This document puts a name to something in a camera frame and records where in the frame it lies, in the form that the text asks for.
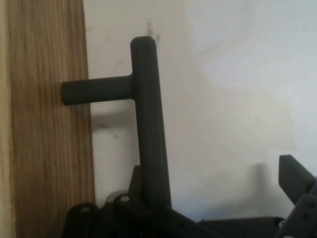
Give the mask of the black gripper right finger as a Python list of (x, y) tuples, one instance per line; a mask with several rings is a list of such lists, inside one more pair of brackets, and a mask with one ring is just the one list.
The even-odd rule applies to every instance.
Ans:
[(281, 155), (278, 182), (294, 204), (294, 208), (275, 237), (315, 238), (317, 236), (317, 178), (292, 155)]

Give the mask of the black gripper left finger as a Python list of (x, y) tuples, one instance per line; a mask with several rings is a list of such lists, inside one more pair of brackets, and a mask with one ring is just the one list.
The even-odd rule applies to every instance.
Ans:
[(141, 199), (141, 167), (135, 166), (128, 193), (99, 208), (93, 203), (72, 207), (63, 238), (218, 238), (220, 235), (162, 206), (148, 207)]

